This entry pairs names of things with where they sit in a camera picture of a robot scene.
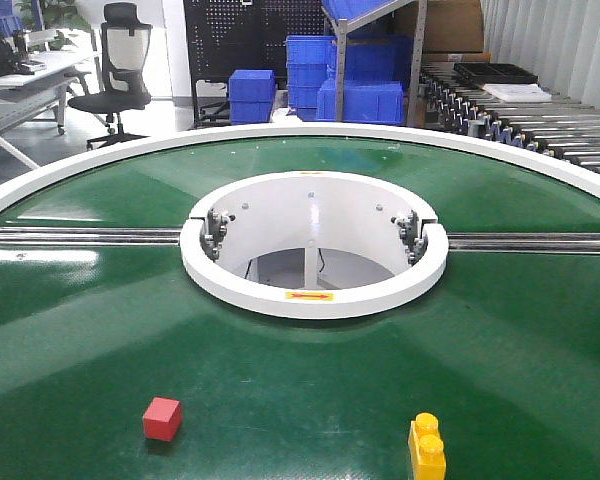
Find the pegboard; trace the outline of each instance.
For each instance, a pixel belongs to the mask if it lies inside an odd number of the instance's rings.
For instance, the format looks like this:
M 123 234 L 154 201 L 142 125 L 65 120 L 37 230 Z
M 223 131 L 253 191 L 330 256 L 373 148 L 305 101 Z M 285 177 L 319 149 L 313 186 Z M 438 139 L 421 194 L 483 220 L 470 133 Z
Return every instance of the pegboard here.
M 286 78 L 288 35 L 321 35 L 320 0 L 184 0 L 192 83 L 226 81 L 237 69 Z

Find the office chair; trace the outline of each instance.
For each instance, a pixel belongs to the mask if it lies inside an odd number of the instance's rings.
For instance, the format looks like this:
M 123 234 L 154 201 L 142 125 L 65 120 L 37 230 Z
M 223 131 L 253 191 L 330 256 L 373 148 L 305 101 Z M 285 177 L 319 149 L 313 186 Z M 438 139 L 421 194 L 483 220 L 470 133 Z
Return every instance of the office chair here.
M 109 3 L 104 6 L 105 23 L 102 24 L 102 82 L 104 91 L 74 97 L 69 105 L 83 112 L 106 115 L 106 123 L 116 116 L 117 131 L 103 137 L 87 140 L 87 150 L 94 143 L 106 147 L 128 142 L 143 135 L 124 131 L 120 113 L 125 110 L 144 110 L 151 95 L 142 79 L 142 69 L 149 51 L 152 26 L 138 20 L 137 6 L 128 2 Z

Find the red block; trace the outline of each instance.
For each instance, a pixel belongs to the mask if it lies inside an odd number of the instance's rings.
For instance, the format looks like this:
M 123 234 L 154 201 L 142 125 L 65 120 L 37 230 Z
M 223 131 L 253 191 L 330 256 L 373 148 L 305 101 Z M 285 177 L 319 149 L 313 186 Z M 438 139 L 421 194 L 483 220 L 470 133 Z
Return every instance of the red block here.
M 145 437 L 170 442 L 182 424 L 182 406 L 178 400 L 155 397 L 142 422 Z

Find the blue storage crate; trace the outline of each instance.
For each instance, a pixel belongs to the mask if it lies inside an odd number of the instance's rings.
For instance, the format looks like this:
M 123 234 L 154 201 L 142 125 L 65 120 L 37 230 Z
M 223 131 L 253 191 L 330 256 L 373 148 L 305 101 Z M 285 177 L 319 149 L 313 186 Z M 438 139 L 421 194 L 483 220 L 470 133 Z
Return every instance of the blue storage crate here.
M 290 35 L 287 37 L 287 62 L 298 64 L 327 63 L 328 48 L 335 37 L 318 35 Z
M 388 39 L 364 40 L 375 43 L 359 43 L 347 46 L 344 78 L 358 81 L 393 80 L 396 70 L 396 45 Z M 338 48 L 329 49 L 329 78 L 334 78 Z
M 294 108 L 316 108 L 318 106 L 318 90 L 320 87 L 302 87 L 287 85 L 289 89 L 289 106 Z
M 393 80 L 402 82 L 402 88 L 409 88 L 411 82 L 411 57 L 413 56 L 413 37 L 391 35 L 391 41 L 396 46 L 395 71 Z
M 272 102 L 275 96 L 273 70 L 236 70 L 229 78 L 229 101 Z
M 0 17 L 0 33 L 3 37 L 10 37 L 16 30 L 24 30 L 22 19 L 15 15 Z
M 404 124 L 404 92 L 400 82 L 345 82 L 345 122 Z M 318 92 L 317 121 L 336 120 L 336 85 L 327 80 Z
M 322 0 L 332 18 L 351 20 L 389 3 L 387 0 Z
M 299 87 L 320 87 L 327 79 L 327 66 L 318 64 L 287 63 L 288 83 Z
M 229 102 L 229 118 L 232 125 L 267 123 L 273 102 Z
M 303 122 L 315 122 L 317 108 L 296 108 L 296 116 Z
M 0 17 L 13 16 L 13 0 L 0 0 Z

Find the shelf frame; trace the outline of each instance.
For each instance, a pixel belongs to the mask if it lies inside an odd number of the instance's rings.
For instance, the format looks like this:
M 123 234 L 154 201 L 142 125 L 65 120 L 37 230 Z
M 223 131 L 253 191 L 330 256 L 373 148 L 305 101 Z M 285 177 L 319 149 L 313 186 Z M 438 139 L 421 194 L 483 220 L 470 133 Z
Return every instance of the shelf frame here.
M 420 68 L 422 66 L 422 47 L 424 45 L 424 30 L 427 18 L 428 0 L 392 0 L 365 15 L 350 20 L 335 19 L 329 11 L 322 6 L 325 17 L 331 24 L 337 39 L 336 62 L 336 120 L 344 119 L 344 72 L 346 67 L 347 35 L 364 27 L 365 25 L 388 15 L 398 8 L 409 3 L 418 2 L 418 18 L 413 38 L 413 52 L 411 55 L 411 82 L 409 84 L 409 97 L 407 108 L 407 127 L 416 126 L 416 105 L 418 101 L 418 86 L 420 84 Z

